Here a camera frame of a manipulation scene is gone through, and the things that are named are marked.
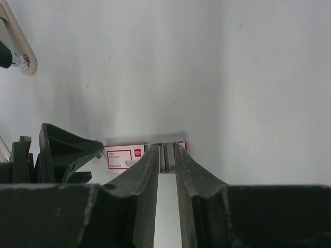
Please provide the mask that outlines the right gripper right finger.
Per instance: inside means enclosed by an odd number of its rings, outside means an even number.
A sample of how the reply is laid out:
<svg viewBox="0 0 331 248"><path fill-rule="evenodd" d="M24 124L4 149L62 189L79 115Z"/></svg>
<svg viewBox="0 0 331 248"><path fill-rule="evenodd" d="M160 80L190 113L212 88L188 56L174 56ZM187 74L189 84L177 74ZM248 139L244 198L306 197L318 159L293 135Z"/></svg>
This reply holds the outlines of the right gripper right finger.
<svg viewBox="0 0 331 248"><path fill-rule="evenodd" d="M176 145L183 247L330 247L330 187L229 185Z"/></svg>

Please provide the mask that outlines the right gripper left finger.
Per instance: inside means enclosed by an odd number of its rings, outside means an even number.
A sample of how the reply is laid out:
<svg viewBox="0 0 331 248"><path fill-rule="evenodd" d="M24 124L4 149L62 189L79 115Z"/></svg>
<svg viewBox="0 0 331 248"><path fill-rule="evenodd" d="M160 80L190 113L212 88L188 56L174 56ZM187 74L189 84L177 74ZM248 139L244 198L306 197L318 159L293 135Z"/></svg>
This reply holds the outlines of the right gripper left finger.
<svg viewBox="0 0 331 248"><path fill-rule="evenodd" d="M1 247L153 247L159 148L104 185L4 184Z"/></svg>

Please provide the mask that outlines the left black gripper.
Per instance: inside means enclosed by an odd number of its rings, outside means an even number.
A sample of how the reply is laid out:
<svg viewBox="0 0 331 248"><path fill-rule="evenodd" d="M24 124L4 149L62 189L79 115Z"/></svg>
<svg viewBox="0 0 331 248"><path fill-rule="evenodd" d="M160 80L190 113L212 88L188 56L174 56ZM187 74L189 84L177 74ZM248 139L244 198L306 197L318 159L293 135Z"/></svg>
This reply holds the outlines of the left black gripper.
<svg viewBox="0 0 331 248"><path fill-rule="evenodd" d="M36 161L30 153L32 139L20 136L12 143L11 152L1 138L1 184L9 183L87 183L91 172L78 172L100 155L103 143L88 140L43 123L39 134L40 154Z"/></svg>

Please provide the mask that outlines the beige black stapler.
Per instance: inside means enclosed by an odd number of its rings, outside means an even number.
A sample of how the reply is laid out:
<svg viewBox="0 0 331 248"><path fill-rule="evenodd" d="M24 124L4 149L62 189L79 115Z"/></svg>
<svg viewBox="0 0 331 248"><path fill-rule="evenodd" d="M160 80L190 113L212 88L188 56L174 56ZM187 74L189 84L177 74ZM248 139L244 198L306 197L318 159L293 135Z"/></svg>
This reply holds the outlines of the beige black stapler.
<svg viewBox="0 0 331 248"><path fill-rule="evenodd" d="M25 75L37 71L36 56L7 1L1 1L1 68L18 67Z"/></svg>

